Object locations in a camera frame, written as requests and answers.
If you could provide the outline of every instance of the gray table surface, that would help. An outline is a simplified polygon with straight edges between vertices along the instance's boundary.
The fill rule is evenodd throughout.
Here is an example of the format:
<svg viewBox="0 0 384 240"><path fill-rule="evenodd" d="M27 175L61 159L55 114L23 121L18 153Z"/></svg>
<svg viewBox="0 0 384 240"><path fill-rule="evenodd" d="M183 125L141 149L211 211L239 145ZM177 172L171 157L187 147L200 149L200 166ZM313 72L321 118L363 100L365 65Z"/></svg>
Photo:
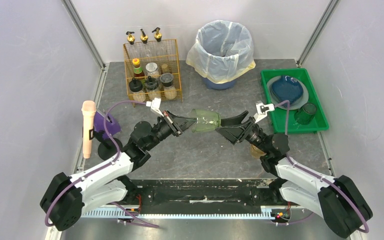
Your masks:
<svg viewBox="0 0 384 240"><path fill-rule="evenodd" d="M256 67L238 78L237 84L227 90L207 89L201 76L185 61L180 61L183 102L163 101L161 110L187 116L192 109L211 110L222 118L236 116L244 110L249 116L256 112L255 102L265 102L261 86L261 70L295 68L293 59L256 60ZM123 62L111 62L99 109L107 110L119 101L127 100L125 67ZM137 122L156 123L157 116L148 107L130 103L111 111L119 121L121 132L115 137L124 144ZM266 134L273 133L269 117L259 122ZM91 158L85 161L88 169L102 160L97 155L98 142L94 140ZM329 174L321 143L317 134L289 136L290 155L300 163L324 174ZM210 179L210 178L272 178L264 172L261 162L250 154L250 144L231 145L217 132L192 133L180 137L170 136L150 151L151 158L141 168L130 173L132 179Z"/></svg>

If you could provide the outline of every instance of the purple object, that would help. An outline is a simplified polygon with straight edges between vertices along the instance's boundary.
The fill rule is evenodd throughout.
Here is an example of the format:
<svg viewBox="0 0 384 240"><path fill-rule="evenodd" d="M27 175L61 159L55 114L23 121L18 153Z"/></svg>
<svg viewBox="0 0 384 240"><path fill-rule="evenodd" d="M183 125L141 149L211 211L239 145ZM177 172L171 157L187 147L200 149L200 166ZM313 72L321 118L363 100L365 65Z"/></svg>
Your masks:
<svg viewBox="0 0 384 240"><path fill-rule="evenodd" d="M95 127L95 132L104 132L102 138L105 140L109 137L108 134L105 132L104 118L105 114L97 110L95 117L93 118L93 126ZM113 136L114 134L119 133L122 130L122 127L120 126L119 122L117 122L117 120L111 114L108 114L106 127L108 128L108 132Z"/></svg>
<svg viewBox="0 0 384 240"><path fill-rule="evenodd" d="M233 86L235 86L237 82L237 79L235 79L229 82L218 84L218 83L212 82L210 79L206 77L203 77L202 80L204 81L208 89L215 89L215 90L225 90L225 89L233 88Z"/></svg>

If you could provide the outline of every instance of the blue bucket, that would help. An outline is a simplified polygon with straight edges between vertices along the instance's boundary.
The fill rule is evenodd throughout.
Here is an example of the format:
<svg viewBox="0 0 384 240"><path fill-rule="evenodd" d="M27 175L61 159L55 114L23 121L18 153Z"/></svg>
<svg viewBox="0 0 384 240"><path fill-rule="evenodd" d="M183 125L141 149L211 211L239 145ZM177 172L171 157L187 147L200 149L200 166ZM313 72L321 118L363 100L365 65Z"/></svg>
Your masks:
<svg viewBox="0 0 384 240"><path fill-rule="evenodd" d="M232 80L229 82L218 84L218 83L212 82L211 80L209 80L206 77L203 77L202 81L205 83L205 85L208 89L225 90L225 89L230 89L233 86L235 86L237 80L235 79L235 80Z"/></svg>

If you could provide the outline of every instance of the orange wire basket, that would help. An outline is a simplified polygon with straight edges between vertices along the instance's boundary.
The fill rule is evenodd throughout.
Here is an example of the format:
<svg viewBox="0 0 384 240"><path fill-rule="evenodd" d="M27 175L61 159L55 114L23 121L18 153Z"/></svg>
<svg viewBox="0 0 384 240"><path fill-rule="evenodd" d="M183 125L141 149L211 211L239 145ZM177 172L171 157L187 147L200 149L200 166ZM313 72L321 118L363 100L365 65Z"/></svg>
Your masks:
<svg viewBox="0 0 384 240"><path fill-rule="evenodd" d="M157 48L158 44L163 44L164 46L164 53L165 55L158 55ZM133 59L139 59L140 60L140 66L142 67L143 72L145 73L145 77L136 77L137 80L141 80L142 83L145 82L145 79L148 76L148 73L146 71L145 66L148 63L156 63L158 65L158 71L160 75L153 75L153 78L159 79L161 74L163 74L162 65L167 64L168 66L168 72L172 73L174 76L173 79L173 85L175 87L175 90L172 90L170 93L170 98L167 98L164 92L163 88L159 88L159 91L153 92L153 96L155 94L159 94L162 101L167 100L176 100L180 99L183 102L183 95L182 95L182 80L180 76L180 68L179 68L179 53L178 53L178 43L176 39L165 39L161 40L161 42L157 41L148 41L146 46L151 50L153 53L153 57L140 57L139 54L144 51L145 44L142 42L136 42L134 45L131 45L130 43L123 44L124 49L124 68L125 68L125 75L126 75L126 89L127 89L127 95L130 100L134 100L133 95L134 93L130 91L129 89L129 83L132 81L132 78L134 77L133 72ZM146 101L150 101L150 93L135 93L136 96L143 96L145 95Z"/></svg>

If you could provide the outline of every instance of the spice jar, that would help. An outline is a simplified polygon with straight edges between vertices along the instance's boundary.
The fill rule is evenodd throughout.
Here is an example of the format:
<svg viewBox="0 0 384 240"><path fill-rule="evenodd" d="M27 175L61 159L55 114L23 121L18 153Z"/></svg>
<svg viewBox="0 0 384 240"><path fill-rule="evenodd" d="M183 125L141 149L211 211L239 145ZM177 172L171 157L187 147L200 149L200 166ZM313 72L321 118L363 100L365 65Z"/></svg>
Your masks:
<svg viewBox="0 0 384 240"><path fill-rule="evenodd" d="M155 62L150 62L148 63L146 66L145 66L145 69L146 69L146 72L147 72L147 76L159 76L160 75L160 71L158 70L158 65L155 63ZM162 88L162 85L161 85L161 82L159 80L158 81L158 87L161 89Z"/></svg>
<svg viewBox="0 0 384 240"><path fill-rule="evenodd" d="M176 91L176 87L174 85L175 76L167 72L167 73L163 73L159 79L162 83L162 86L164 87L165 98L168 100L175 99L176 95L178 94L178 92Z"/></svg>
<svg viewBox="0 0 384 240"><path fill-rule="evenodd" d="M161 70L162 70L162 73L165 74L165 73L171 73L170 71L170 68L169 68L169 65L164 63L161 65Z"/></svg>
<svg viewBox="0 0 384 240"><path fill-rule="evenodd" d="M148 92L150 101L154 100L155 98L161 98L158 82L155 78L148 76L148 79L145 81L145 87L146 91Z"/></svg>
<svg viewBox="0 0 384 240"><path fill-rule="evenodd" d="M133 93L133 99L138 102L145 102L146 96L142 82L136 78L132 78L128 83L128 88Z"/></svg>

